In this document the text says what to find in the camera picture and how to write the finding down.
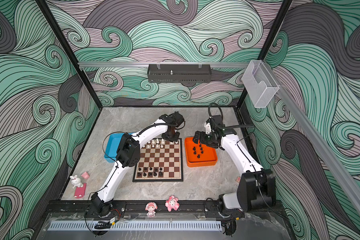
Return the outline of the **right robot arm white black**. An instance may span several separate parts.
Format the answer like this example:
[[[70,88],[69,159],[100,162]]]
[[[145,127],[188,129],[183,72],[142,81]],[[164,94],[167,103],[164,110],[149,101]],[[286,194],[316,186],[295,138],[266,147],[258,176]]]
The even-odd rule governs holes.
[[[219,196],[222,214],[229,215],[234,210],[248,212],[274,206],[276,203],[275,174],[252,157],[235,131],[235,129],[246,128],[247,125],[226,126],[223,111],[216,103],[208,106],[208,114],[205,131],[195,132],[193,142],[226,151],[241,175],[236,192]]]

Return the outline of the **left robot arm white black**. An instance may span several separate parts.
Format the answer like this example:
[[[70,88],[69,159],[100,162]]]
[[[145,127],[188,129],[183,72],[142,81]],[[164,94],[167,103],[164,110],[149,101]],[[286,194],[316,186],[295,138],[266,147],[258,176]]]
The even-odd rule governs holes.
[[[180,136],[178,128],[184,122],[185,119],[179,112],[164,114],[144,129],[122,135],[114,166],[103,186],[91,197],[92,207],[99,217],[106,217],[111,212],[111,203],[116,190],[127,171],[138,164],[141,148],[159,135],[166,141],[177,141]]]

